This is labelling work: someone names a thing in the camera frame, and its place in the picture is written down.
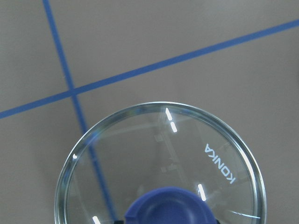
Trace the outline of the glass pot lid blue knob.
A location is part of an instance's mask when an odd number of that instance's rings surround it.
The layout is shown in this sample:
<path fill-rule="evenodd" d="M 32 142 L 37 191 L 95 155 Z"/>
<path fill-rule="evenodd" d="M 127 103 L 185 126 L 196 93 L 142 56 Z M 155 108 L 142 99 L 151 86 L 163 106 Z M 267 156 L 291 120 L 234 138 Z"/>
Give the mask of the glass pot lid blue knob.
<path fill-rule="evenodd" d="M 264 224 L 260 169 L 214 115 L 151 102 L 118 111 L 75 144 L 57 182 L 57 224 Z"/>

